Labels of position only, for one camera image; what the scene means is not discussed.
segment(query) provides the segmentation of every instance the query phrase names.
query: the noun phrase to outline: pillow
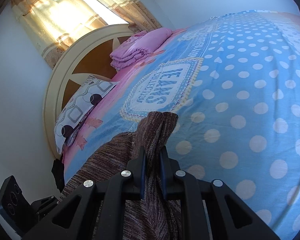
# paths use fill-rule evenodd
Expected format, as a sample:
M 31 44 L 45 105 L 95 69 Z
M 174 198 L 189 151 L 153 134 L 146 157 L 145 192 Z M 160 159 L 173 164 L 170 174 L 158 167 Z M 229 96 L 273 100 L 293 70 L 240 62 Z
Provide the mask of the pillow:
M 89 76 L 84 84 L 74 93 L 59 115 L 54 127 L 57 152 L 61 154 L 63 144 L 82 121 L 85 114 L 104 98 L 117 82 L 103 81 Z

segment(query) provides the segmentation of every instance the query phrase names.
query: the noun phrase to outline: blue polka dot bedsheet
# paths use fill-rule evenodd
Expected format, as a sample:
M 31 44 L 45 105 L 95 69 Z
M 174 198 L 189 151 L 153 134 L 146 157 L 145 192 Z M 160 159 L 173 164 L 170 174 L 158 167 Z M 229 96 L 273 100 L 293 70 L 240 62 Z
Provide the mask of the blue polka dot bedsheet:
M 170 111 L 183 170 L 223 180 L 280 239 L 300 230 L 300 17 L 244 11 L 176 32 L 105 99 L 65 153 L 66 181 L 148 112 Z

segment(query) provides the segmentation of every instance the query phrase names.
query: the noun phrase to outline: pink blanket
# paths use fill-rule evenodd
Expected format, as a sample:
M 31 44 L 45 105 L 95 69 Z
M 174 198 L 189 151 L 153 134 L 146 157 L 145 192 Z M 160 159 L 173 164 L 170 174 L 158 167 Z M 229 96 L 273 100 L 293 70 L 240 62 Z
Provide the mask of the pink blanket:
M 129 38 L 127 41 L 131 39 L 131 41 L 134 40 L 135 42 L 126 41 L 126 44 L 124 42 L 110 54 L 110 57 L 113 59 L 111 66 L 120 70 L 133 63 L 144 60 L 149 54 L 158 49 L 171 35 L 172 30 L 160 28 L 137 39 Z

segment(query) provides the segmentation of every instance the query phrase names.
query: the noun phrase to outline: sunlight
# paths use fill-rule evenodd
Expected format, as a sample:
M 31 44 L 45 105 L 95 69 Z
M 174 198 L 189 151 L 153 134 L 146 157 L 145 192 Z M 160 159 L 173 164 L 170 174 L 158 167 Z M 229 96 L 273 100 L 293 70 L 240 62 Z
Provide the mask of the sunlight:
M 107 7 L 97 0 L 83 0 L 85 1 L 106 23 L 112 24 L 126 24 L 127 22 L 110 11 Z

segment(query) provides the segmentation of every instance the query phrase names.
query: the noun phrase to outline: curtain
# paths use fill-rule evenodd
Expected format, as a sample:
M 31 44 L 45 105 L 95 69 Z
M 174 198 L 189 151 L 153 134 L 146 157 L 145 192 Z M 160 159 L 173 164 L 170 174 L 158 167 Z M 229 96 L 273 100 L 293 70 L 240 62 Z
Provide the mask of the curtain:
M 83 0 L 12 0 L 11 6 L 51 68 L 77 39 L 107 25 Z
M 120 18 L 129 23 L 134 32 L 152 31 L 161 24 L 139 0 L 98 0 Z

